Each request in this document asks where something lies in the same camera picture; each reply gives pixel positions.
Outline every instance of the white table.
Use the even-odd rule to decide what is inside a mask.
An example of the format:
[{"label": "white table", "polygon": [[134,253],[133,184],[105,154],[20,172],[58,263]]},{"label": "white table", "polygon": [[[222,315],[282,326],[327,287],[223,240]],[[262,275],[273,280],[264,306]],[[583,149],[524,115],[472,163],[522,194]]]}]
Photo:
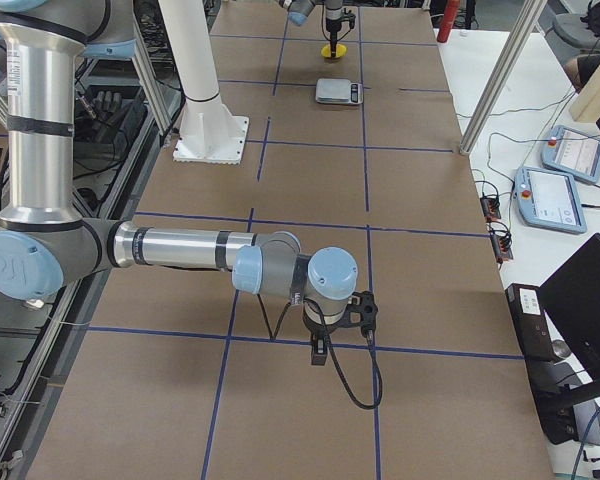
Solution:
[{"label": "white table", "polygon": [[[454,30],[448,43],[440,45],[440,53],[458,114],[472,114],[507,35],[506,32]],[[511,109],[542,108],[559,101],[571,92],[573,92],[571,84],[546,41],[542,35],[534,33],[511,73],[493,113]],[[547,138],[548,126],[545,124],[554,113],[557,114],[564,103],[562,102],[557,110],[557,107],[553,106],[543,111],[491,116],[471,153],[471,166],[484,172],[486,179],[494,183],[500,193],[509,192],[511,182],[487,168],[490,135],[498,132],[518,140]],[[464,131],[469,120],[459,117],[459,122]],[[599,133],[595,124],[574,122],[568,106],[558,117],[557,124],[572,126],[590,134]],[[493,136],[491,165],[509,177],[513,177],[528,154],[525,164],[540,166],[541,148],[540,142],[518,144]],[[474,176],[476,179],[482,178],[479,172],[474,172]],[[578,192],[583,203],[600,205],[599,189],[578,183]],[[489,187],[485,187],[485,193],[492,193],[492,191]],[[570,235],[528,227],[522,222],[515,202],[509,209],[509,200],[509,196],[501,197],[500,206],[504,222],[510,224],[513,234],[514,261],[505,262],[500,271],[505,288],[513,282],[542,284],[591,235],[600,232],[600,210],[586,209],[587,233]],[[551,334],[552,337],[559,337],[555,328],[552,328]],[[570,358],[569,362],[573,363],[572,366],[576,371],[582,368],[575,359]],[[590,380],[586,374],[581,378],[583,381]],[[577,449],[576,442],[569,442],[559,447],[549,445],[554,471],[571,473]],[[600,457],[600,447],[588,447],[587,454]],[[578,472],[586,475],[590,474],[592,469],[600,469],[600,462],[595,464],[581,462]]]}]

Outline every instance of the chair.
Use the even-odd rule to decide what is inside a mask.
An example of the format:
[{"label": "chair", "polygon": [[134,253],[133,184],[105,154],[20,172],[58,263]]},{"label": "chair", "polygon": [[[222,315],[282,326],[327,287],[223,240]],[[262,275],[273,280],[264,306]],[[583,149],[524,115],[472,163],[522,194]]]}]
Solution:
[{"label": "chair", "polygon": [[580,20],[582,16],[577,13],[556,15],[549,31],[555,31],[562,41],[582,52],[600,52],[600,37],[596,37],[587,24]]}]

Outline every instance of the yellow suction cup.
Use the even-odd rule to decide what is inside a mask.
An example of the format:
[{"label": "yellow suction cup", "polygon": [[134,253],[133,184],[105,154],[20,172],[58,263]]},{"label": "yellow suction cup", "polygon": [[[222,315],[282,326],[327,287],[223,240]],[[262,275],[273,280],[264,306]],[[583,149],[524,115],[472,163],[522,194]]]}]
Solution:
[{"label": "yellow suction cup", "polygon": [[324,47],[322,47],[322,50],[320,50],[320,53],[322,54],[322,56],[324,58],[342,58],[347,53],[347,46],[343,45],[342,43],[337,44],[335,57],[331,57],[331,46],[330,45],[325,45]]}]

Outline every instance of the brown table surface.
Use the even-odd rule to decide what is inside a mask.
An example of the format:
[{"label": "brown table surface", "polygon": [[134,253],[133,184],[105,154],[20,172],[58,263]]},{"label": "brown table surface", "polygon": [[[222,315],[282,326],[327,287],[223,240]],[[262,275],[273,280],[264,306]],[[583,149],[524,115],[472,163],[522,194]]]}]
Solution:
[{"label": "brown table surface", "polygon": [[[354,11],[331,63],[319,7],[297,28],[276,5],[223,3],[212,44],[223,101],[251,118],[242,163],[164,151],[135,221],[348,249],[380,308],[382,406],[309,365],[298,311],[269,342],[227,274],[118,270],[28,478],[552,478],[428,16]],[[316,104],[320,77],[362,81],[364,106]],[[334,341],[369,400],[361,337]]]}]

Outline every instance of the gray device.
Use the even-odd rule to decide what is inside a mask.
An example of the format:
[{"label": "gray device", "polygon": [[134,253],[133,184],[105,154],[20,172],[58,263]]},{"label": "gray device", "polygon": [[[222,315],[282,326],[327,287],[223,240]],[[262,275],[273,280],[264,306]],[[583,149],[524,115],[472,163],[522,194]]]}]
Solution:
[{"label": "gray device", "polygon": [[331,105],[360,105],[362,84],[345,78],[321,78],[316,84],[316,102]]}]

